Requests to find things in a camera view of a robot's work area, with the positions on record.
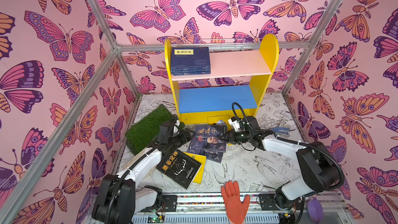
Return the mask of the dark purple cover book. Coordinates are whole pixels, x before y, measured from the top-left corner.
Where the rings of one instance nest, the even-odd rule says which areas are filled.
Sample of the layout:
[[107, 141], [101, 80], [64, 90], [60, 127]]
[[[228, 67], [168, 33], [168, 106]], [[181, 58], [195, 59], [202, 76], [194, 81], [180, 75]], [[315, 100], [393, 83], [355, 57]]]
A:
[[190, 148], [194, 150], [206, 150], [212, 152], [226, 152], [227, 143], [221, 139], [226, 134], [228, 127], [225, 124], [196, 125], [195, 135]]

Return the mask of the navy book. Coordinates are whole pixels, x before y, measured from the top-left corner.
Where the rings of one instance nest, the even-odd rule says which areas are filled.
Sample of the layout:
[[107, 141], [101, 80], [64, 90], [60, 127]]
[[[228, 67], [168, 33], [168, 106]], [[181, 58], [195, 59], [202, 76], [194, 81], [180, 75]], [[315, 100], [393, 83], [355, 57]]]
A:
[[210, 70], [206, 70], [206, 71], [171, 71], [172, 74], [175, 73], [192, 73], [192, 72], [211, 72]]
[[172, 48], [171, 67], [209, 67], [209, 49], [204, 48]]
[[196, 75], [210, 75], [211, 72], [192, 72], [192, 73], [175, 73], [173, 76], [196, 76]]
[[210, 69], [210, 66], [175, 66], [171, 68], [171, 71], [206, 71]]

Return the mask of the yellow cartoon cover book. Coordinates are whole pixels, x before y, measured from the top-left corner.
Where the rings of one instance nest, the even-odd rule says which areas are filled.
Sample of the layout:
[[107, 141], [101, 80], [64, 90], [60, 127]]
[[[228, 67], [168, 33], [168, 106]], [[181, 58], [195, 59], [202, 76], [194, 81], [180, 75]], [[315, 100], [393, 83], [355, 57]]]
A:
[[208, 124], [228, 124], [228, 120], [230, 119], [229, 115], [222, 115], [222, 116], [212, 116], [208, 117], [207, 121]]

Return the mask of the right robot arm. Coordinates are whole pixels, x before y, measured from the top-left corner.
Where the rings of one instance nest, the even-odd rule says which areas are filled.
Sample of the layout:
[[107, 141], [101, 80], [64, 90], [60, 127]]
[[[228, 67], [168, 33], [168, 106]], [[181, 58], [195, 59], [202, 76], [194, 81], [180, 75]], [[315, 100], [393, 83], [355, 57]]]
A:
[[228, 124], [232, 130], [222, 136], [227, 143], [250, 143], [257, 149], [278, 153], [298, 163], [301, 175], [280, 186], [275, 198], [293, 201], [338, 189], [344, 184], [342, 168], [323, 143], [288, 140], [273, 130], [262, 130], [253, 116], [232, 117]]

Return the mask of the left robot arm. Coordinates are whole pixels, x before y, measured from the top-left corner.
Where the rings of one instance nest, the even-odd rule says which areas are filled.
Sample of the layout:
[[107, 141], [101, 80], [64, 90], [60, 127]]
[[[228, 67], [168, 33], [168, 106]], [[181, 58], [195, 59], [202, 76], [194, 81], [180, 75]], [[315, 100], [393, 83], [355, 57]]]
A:
[[190, 131], [179, 127], [178, 116], [173, 115], [159, 126], [159, 134], [126, 169], [103, 178], [93, 204], [93, 220], [104, 224], [130, 224], [134, 214], [156, 204], [161, 190], [146, 187], [138, 191], [137, 187], [163, 159], [188, 141]]

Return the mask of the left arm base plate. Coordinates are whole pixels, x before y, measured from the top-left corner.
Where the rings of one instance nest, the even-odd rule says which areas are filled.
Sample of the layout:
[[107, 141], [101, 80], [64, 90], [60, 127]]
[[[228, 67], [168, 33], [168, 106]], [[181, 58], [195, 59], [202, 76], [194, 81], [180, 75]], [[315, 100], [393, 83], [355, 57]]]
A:
[[143, 210], [143, 212], [176, 212], [177, 195], [165, 195], [157, 197], [155, 204]]

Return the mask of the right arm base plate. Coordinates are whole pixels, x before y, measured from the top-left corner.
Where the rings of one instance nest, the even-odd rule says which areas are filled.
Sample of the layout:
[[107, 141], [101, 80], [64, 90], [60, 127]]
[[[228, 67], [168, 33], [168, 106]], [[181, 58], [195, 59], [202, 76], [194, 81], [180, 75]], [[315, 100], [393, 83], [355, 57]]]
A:
[[263, 211], [288, 212], [295, 208], [298, 199], [289, 200], [280, 193], [267, 193], [258, 195], [258, 203]]

